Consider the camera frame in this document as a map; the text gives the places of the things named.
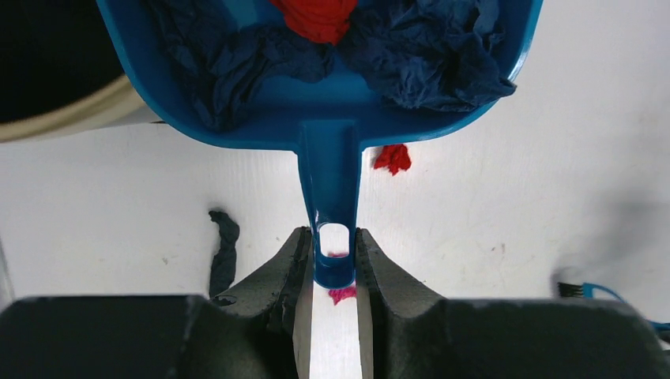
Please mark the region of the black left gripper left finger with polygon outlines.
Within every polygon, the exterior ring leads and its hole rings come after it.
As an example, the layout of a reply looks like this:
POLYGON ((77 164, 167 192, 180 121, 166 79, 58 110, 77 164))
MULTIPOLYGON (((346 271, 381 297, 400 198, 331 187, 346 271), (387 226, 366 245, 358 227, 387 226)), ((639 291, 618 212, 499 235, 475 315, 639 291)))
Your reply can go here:
POLYGON ((33 297, 1 314, 4 378, 306 378, 312 234, 200 295, 33 297))

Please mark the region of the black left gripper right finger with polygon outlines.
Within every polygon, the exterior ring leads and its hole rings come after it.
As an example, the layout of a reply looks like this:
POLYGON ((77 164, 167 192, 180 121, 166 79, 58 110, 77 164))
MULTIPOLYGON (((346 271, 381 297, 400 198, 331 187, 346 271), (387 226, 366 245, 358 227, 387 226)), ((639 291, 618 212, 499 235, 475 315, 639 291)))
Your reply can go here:
POLYGON ((356 232, 365 378, 666 378, 669 356, 630 306, 585 299, 450 299, 356 232))

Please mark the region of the blue dustpan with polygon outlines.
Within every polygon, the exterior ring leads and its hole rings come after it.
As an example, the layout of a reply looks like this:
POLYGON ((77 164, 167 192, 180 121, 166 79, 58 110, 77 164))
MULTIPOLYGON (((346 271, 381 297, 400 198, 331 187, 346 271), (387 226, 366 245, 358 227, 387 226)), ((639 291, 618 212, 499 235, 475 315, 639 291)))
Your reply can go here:
POLYGON ((363 78, 331 55, 329 73, 317 81, 289 75, 263 80, 239 121, 225 128, 209 126, 194 106, 149 4, 101 1, 98 6, 131 84, 169 126, 212 146, 297 155, 314 236, 314 279, 325 288, 347 287, 354 280, 354 247, 346 257, 327 256, 321 231, 338 224, 355 235, 364 149, 442 137, 487 111, 487 106, 460 114, 384 111, 363 78))

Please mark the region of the dark blue curved paper scrap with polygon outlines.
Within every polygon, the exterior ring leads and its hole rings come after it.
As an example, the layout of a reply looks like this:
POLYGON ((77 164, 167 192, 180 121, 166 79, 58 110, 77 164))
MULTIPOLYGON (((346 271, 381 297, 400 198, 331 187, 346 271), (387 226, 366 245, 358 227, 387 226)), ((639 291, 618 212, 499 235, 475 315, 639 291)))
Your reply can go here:
POLYGON ((205 128, 234 129, 265 80, 308 84, 333 72, 334 48, 286 26, 238 27, 221 1, 147 1, 164 51, 205 128))

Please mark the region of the large red paper scrap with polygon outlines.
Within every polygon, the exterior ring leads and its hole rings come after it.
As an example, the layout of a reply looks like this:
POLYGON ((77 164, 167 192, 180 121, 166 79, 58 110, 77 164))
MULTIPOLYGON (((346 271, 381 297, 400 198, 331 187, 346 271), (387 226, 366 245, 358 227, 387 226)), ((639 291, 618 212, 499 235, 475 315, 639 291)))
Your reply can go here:
POLYGON ((337 45, 349 30, 357 0, 270 0, 293 32, 313 43, 337 45))

